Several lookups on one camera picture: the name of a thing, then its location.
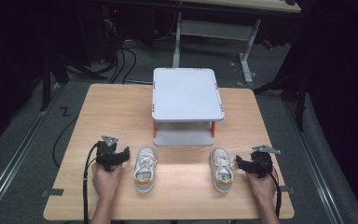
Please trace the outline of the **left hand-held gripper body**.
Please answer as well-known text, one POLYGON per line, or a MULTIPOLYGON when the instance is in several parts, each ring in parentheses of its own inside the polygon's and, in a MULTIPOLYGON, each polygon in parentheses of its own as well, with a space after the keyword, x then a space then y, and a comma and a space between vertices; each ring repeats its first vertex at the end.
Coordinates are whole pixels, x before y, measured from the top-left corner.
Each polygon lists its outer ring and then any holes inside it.
POLYGON ((113 157, 116 155, 117 141, 118 139, 115 137, 102 135, 102 141, 97 144, 96 161, 107 172, 111 172, 116 168, 113 164, 113 157))

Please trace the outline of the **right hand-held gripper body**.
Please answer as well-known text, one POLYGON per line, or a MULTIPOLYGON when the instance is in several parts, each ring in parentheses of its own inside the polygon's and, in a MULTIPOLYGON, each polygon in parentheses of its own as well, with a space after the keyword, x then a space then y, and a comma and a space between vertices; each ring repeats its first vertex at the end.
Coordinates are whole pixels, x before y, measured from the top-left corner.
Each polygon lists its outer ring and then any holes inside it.
POLYGON ((272 172, 273 162, 271 154, 280 155, 281 152, 279 149, 267 145, 255 146, 253 150, 254 152, 251 154, 251 159, 253 164, 256 165, 255 174, 258 178, 263 178, 272 172))

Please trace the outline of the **white sneaker with yellow heel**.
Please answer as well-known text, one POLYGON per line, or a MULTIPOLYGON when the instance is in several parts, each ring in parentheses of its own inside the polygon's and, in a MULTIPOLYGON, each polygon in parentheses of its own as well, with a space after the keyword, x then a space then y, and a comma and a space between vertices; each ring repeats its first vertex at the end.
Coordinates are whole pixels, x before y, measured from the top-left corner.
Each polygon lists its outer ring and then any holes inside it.
POLYGON ((228 153, 215 148, 210 155, 214 188, 222 193, 229 192, 233 185, 233 168, 228 153))
POLYGON ((157 163, 155 149, 144 147, 138 152, 133 173, 134 185, 138 192, 147 193, 152 189, 157 163))

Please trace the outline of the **white shoe rack orange posts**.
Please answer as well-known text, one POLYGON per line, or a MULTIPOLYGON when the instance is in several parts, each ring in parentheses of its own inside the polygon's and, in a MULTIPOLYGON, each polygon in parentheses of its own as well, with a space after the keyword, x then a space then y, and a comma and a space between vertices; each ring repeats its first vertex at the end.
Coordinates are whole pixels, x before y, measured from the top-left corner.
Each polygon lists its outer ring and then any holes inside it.
POLYGON ((225 112, 211 69, 157 68, 153 75, 153 141, 157 146, 210 146, 225 112))

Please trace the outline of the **person's right hand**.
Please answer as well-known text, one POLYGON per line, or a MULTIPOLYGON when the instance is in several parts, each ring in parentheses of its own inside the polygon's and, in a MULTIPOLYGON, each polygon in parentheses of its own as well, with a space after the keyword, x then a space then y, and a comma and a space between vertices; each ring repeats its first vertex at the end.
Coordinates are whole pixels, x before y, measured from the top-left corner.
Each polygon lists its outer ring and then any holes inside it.
POLYGON ((257 178, 253 174, 247 174, 252 192, 258 203, 273 203, 276 185, 270 176, 257 178))

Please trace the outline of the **person's left hand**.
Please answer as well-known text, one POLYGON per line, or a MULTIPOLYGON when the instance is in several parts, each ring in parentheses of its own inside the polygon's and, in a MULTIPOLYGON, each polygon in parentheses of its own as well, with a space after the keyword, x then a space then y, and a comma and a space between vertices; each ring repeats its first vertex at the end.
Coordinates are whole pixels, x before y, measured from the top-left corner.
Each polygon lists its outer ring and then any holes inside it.
POLYGON ((113 172, 107 172, 98 163, 92 165, 93 186, 102 201, 112 202, 118 186, 122 165, 118 165, 113 172))

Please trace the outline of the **black metal stand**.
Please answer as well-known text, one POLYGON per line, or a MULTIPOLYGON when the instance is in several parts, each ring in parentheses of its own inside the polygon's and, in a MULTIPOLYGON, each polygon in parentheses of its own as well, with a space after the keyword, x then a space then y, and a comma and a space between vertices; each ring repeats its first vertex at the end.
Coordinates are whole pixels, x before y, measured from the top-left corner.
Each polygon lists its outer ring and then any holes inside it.
POLYGON ((82 75, 86 77, 91 77, 94 79, 103 79, 97 72, 93 72, 75 61, 61 55, 58 53, 48 54, 46 59, 43 61, 43 75, 42 75, 42 106, 41 111, 46 111, 50 103, 52 102, 51 96, 51 78, 50 75, 53 75, 56 81, 59 84, 67 84, 69 81, 69 76, 66 72, 66 66, 70 65, 79 71, 82 75))
POLYGON ((305 75, 292 74, 277 77, 270 83, 254 89, 254 94, 260 94, 268 90, 282 90, 281 99, 285 101, 295 100, 295 122, 297 128, 303 132, 303 115, 305 110, 305 98, 307 92, 307 78, 305 75))

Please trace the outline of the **metal floor rail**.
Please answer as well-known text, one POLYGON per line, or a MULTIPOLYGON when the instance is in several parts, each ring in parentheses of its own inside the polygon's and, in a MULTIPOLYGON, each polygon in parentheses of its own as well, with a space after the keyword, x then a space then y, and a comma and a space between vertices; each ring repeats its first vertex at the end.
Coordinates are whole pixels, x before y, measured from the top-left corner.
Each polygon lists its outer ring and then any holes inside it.
POLYGON ((51 105, 62 94, 64 84, 54 84, 50 100, 42 103, 42 86, 34 89, 32 99, 14 115, 0 136, 0 202, 30 151, 51 105))
POLYGON ((306 135, 298 128, 296 123, 296 112, 293 109, 291 103, 282 103, 286 113, 291 120, 291 123, 296 131, 296 135, 299 139, 301 149, 303 151, 306 164, 310 170, 310 175, 314 186, 318 192, 319 198, 324 206, 324 210, 329 217, 331 224, 344 224, 342 215, 338 211, 337 204, 333 198, 330 188, 324 179, 321 169, 314 158, 311 151, 310 144, 306 138, 306 135))

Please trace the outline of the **desk with white metal frame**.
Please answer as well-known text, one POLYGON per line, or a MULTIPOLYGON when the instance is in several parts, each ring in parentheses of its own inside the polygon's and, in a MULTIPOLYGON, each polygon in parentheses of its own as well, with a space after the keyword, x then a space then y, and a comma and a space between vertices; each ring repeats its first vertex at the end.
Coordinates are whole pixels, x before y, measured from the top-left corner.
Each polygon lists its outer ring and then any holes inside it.
MULTIPOLYGON (((296 0, 172 0, 179 7, 217 7, 218 9, 249 9, 251 12, 299 14, 301 7, 296 0)), ((242 75, 246 84, 253 83, 253 73, 249 69, 248 57, 261 23, 261 18, 252 19, 251 24, 234 24, 228 21, 206 21, 205 19, 183 19, 182 12, 176 13, 175 49, 172 66, 180 66, 181 37, 183 35, 245 41, 243 52, 239 54, 242 75)))

